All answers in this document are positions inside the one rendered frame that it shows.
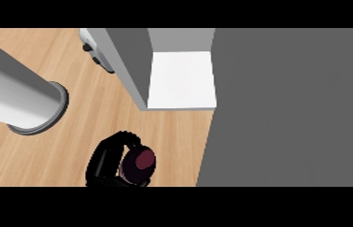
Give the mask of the grey cabinet with white shelf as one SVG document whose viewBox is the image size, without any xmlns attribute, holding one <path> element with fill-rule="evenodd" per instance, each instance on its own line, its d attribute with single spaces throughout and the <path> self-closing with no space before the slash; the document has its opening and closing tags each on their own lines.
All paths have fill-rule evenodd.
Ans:
<svg viewBox="0 0 353 227">
<path fill-rule="evenodd" d="M 213 28 L 87 28 L 84 32 L 140 110 L 217 107 Z"/>
</svg>

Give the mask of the white appliance with black knobs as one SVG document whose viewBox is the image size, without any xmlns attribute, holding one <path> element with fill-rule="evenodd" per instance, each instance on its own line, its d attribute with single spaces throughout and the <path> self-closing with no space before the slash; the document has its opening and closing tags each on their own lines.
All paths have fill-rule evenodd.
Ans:
<svg viewBox="0 0 353 227">
<path fill-rule="evenodd" d="M 93 40 L 92 34 L 87 28 L 78 29 L 80 40 L 83 42 L 83 50 L 90 53 L 93 62 L 105 69 L 105 71 L 112 74 L 114 69 L 106 61 L 105 55 L 101 52 L 96 42 Z"/>
</svg>

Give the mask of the dark grey cabinet door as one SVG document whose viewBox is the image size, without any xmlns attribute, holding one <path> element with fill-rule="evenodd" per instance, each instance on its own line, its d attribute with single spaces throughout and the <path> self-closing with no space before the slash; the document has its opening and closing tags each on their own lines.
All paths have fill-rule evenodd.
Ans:
<svg viewBox="0 0 353 227">
<path fill-rule="evenodd" d="M 198 185 L 353 186 L 353 29 L 220 29 Z"/>
</svg>

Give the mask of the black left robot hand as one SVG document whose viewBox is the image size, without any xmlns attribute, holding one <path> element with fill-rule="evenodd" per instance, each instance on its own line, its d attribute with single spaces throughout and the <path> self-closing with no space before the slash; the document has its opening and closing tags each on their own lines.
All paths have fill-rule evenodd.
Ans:
<svg viewBox="0 0 353 227">
<path fill-rule="evenodd" d="M 124 156 L 132 148 L 143 146 L 137 135 L 127 131 L 120 131 L 99 142 L 93 151 L 87 170 L 87 187 L 146 187 L 151 179 L 140 184 L 132 184 L 120 176 L 120 165 Z"/>
</svg>

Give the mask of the dark red wine bottle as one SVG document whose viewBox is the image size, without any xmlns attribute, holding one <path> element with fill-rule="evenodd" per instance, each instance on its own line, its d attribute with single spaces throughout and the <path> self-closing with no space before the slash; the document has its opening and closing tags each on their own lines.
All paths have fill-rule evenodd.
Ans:
<svg viewBox="0 0 353 227">
<path fill-rule="evenodd" d="M 155 153 L 146 146 L 139 146 L 127 152 L 121 165 L 120 176 L 132 184 L 146 181 L 155 172 Z"/>
</svg>

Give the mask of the grey cylindrical appliance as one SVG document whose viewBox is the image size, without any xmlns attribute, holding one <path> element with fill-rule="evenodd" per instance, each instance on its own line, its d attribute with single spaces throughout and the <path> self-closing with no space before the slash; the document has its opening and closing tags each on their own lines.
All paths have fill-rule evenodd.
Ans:
<svg viewBox="0 0 353 227">
<path fill-rule="evenodd" d="M 61 120 L 70 92 L 46 81 L 0 49 L 0 122 L 19 135 L 37 135 Z"/>
</svg>

